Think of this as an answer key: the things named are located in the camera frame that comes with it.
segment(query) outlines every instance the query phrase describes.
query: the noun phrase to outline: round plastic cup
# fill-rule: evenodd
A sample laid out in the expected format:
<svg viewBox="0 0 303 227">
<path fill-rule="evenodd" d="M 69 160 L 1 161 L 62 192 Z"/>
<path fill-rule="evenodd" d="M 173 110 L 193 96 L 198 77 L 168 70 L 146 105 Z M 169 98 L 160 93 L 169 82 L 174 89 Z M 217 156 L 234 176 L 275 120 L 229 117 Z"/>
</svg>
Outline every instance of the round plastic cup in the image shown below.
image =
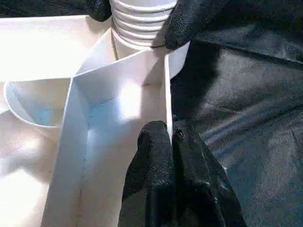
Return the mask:
<svg viewBox="0 0 303 227">
<path fill-rule="evenodd" d="M 134 17 L 141 17 L 141 18 L 145 18 L 145 17 L 163 17 L 163 16 L 169 16 L 172 12 L 172 10 L 174 9 L 173 7 L 169 7 L 169 8 L 148 8 L 148 7 L 144 7 L 144 8 L 139 8 L 139 7 L 134 7 L 133 9 L 129 9 L 129 8 L 124 8 L 122 7 L 120 4 L 115 4 L 115 2 L 111 1 L 111 8 L 113 9 L 114 12 L 119 11 L 122 13 L 125 13 L 127 15 L 130 16 L 134 16 Z"/>
<path fill-rule="evenodd" d="M 70 79 L 7 82 L 4 100 L 18 119 L 57 141 L 69 84 Z"/>
<path fill-rule="evenodd" d="M 126 22 L 132 26 L 144 26 L 144 27 L 158 27 L 157 30 L 160 30 L 166 20 L 169 18 L 169 15 L 156 16 L 148 15 L 146 17 L 138 17 L 133 14 L 126 14 L 119 10 L 113 10 L 113 17 L 116 20 Z"/>
</svg>

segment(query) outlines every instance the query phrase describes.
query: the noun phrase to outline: black cloth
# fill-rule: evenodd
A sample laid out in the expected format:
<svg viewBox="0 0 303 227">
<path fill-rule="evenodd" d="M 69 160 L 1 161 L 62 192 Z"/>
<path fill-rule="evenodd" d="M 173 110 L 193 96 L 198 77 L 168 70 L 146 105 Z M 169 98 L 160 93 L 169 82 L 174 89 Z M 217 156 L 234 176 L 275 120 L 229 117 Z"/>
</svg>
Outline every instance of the black cloth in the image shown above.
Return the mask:
<svg viewBox="0 0 303 227">
<path fill-rule="evenodd" d="M 303 226 L 302 65 L 192 42 L 171 93 L 175 118 L 226 168 L 247 225 Z"/>
</svg>

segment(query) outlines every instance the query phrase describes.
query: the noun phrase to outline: white divider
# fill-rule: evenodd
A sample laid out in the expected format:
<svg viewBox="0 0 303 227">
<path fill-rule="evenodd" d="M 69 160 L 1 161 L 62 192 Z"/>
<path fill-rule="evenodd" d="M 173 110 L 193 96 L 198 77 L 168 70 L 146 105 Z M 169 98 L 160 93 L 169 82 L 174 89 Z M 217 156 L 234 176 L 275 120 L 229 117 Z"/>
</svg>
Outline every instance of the white divider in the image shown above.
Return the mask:
<svg viewBox="0 0 303 227">
<path fill-rule="evenodd" d="M 118 59 L 116 47 L 112 38 L 112 30 L 108 29 L 91 48 L 87 59 L 83 62 L 76 74 L 100 68 Z"/>
<path fill-rule="evenodd" d="M 72 79 L 41 226 L 117 226 L 141 128 L 162 120 L 172 130 L 169 77 L 150 57 L 141 51 Z"/>
</svg>

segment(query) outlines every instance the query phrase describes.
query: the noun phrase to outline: gloved hand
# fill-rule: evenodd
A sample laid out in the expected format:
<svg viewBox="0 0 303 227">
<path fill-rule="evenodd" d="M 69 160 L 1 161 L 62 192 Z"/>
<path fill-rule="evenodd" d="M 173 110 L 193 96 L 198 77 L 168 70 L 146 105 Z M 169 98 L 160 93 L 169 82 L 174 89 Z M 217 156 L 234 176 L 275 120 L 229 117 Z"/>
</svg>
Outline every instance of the gloved hand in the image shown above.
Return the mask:
<svg viewBox="0 0 303 227">
<path fill-rule="evenodd" d="M 245 227 L 225 170 L 199 136 L 175 123 L 146 124 L 125 178 L 119 227 Z"/>
<path fill-rule="evenodd" d="M 165 45 L 177 49 L 192 40 L 215 18 L 215 26 L 231 22 L 238 26 L 246 19 L 250 21 L 269 20 L 282 24 L 301 23 L 303 2 L 297 0 L 178 0 L 168 24 Z"/>
</svg>

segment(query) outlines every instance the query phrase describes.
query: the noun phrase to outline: black fabric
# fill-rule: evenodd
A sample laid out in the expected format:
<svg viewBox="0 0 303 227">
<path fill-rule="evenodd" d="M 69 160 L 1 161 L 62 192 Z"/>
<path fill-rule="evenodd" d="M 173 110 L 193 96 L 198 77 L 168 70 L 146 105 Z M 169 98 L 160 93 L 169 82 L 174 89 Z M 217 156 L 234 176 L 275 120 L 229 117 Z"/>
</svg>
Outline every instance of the black fabric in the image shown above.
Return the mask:
<svg viewBox="0 0 303 227">
<path fill-rule="evenodd" d="M 303 63 L 303 2 L 231 0 L 196 39 Z"/>
<path fill-rule="evenodd" d="M 246 227 L 226 172 L 186 122 L 174 124 L 179 226 Z"/>
<path fill-rule="evenodd" d="M 173 113 L 227 171 L 249 227 L 303 226 L 301 64 L 192 42 Z"/>
<path fill-rule="evenodd" d="M 105 21 L 111 15 L 109 0 L 87 0 L 88 14 L 97 21 Z"/>
</svg>

